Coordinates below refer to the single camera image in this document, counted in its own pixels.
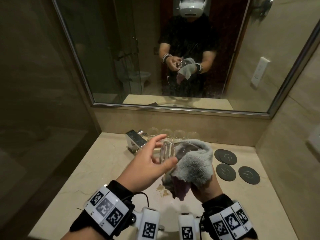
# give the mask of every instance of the electrical outlet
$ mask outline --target electrical outlet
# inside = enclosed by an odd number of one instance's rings
[[[320,153],[320,125],[318,125],[308,138],[310,145]]]
[[[265,57],[260,57],[257,68],[254,71],[253,77],[251,79],[251,83],[255,88],[258,87],[258,84],[259,84],[269,62],[270,62],[270,60],[266,59]]]

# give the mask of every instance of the black coaster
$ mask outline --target black coaster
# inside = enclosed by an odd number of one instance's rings
[[[218,156],[221,160],[221,162],[229,165],[235,165],[238,161],[237,156],[228,150],[222,150],[218,151]]]
[[[216,172],[220,178],[225,181],[234,181],[236,179],[235,170],[228,164],[221,163],[216,167]]]
[[[238,171],[240,177],[248,184],[258,184],[260,182],[260,176],[253,168],[243,166]]]
[[[220,159],[220,152],[222,152],[222,151],[225,151],[225,150],[223,150],[223,149],[218,149],[218,150],[216,150],[215,152],[214,152],[214,157],[219,161],[219,162],[221,162],[221,163],[223,163],[223,161],[221,161],[221,159]]]

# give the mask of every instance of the microfiber cloth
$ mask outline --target microfiber cloth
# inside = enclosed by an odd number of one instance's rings
[[[178,164],[175,169],[162,177],[162,185],[172,193],[173,198],[177,197],[181,201],[190,190],[191,184],[200,188],[214,174],[212,148],[200,140],[189,139],[182,142],[195,145],[199,149],[187,152],[182,158],[179,158],[179,153],[177,153]],[[179,147],[185,147],[185,144],[177,145],[175,151],[178,152]]]
[[[196,62],[192,58],[186,58],[185,61],[191,62],[191,64],[185,65],[178,71],[177,75],[177,84],[180,85],[180,83],[183,81],[183,79],[189,79],[192,73],[196,70]]]

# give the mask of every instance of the reflected countertop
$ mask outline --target reflected countertop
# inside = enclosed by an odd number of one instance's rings
[[[173,97],[157,95],[129,94],[123,104],[148,105],[157,103],[160,106],[184,107],[194,109],[223,109],[233,110],[227,99],[201,98],[201,97]]]
[[[101,133],[77,168],[71,174],[29,236],[37,239],[61,239],[69,230],[72,222],[83,209],[84,202],[102,185],[109,183],[124,170],[134,156],[126,148],[126,139],[121,134]],[[247,211],[260,240],[297,239],[281,202],[274,191],[269,178],[253,147],[211,143],[213,150],[232,151],[238,162],[232,167],[238,172],[241,166],[250,166],[260,175],[257,185],[244,182],[239,175],[232,182],[218,177],[222,190],[230,198],[237,199]],[[219,164],[213,158],[213,165]],[[160,224],[165,232],[158,232],[158,239],[179,239],[178,214],[191,212],[202,214],[202,207],[193,194],[188,192],[184,201],[173,199],[170,192],[156,181],[145,193],[149,197],[150,207],[160,211]],[[133,198],[136,210],[146,205],[143,195]],[[115,239],[135,239],[135,228],[129,227]],[[203,239],[211,239],[202,233]]]

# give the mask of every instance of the faucet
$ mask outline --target faucet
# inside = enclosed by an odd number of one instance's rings
[[[125,134],[125,138],[128,143],[128,149],[132,152],[135,153],[137,152],[140,148],[142,148],[147,141],[142,138],[142,136],[145,135],[143,130],[139,130],[136,132],[135,130],[130,130]]]

